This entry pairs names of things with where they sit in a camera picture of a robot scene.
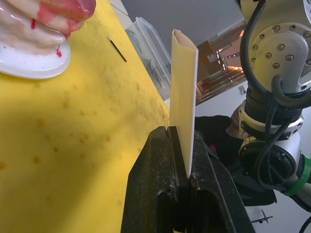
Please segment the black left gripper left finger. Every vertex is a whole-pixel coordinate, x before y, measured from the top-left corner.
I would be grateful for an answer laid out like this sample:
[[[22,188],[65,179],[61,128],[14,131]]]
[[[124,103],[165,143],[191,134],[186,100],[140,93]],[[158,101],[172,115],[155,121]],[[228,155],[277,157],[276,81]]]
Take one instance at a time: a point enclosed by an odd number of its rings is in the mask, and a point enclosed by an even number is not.
[[[158,127],[128,175],[121,232],[184,233],[189,195],[177,129]]]

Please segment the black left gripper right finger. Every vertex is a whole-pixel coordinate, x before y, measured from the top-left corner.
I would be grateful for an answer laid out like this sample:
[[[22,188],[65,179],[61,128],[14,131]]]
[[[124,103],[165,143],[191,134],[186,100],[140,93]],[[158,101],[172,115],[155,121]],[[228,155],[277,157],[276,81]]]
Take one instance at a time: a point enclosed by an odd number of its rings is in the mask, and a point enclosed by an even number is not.
[[[230,173],[194,133],[190,176],[190,233],[253,233]]]

